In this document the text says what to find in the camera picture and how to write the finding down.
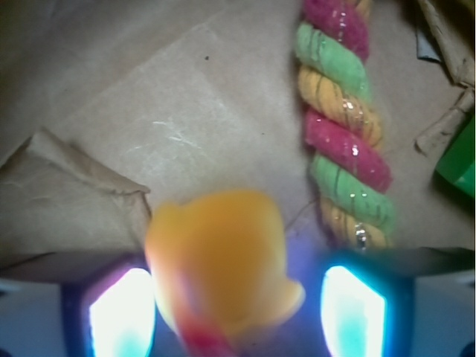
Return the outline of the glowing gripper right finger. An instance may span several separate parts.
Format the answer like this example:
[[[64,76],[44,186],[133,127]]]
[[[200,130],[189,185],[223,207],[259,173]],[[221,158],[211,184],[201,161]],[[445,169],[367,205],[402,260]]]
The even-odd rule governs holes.
[[[324,261],[321,330],[331,356],[409,356],[414,282],[402,251],[338,251]]]

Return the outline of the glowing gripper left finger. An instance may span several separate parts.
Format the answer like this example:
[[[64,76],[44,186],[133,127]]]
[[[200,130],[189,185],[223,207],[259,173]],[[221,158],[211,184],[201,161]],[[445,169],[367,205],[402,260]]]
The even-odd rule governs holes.
[[[149,356],[156,325],[143,256],[92,258],[61,286],[67,356]]]

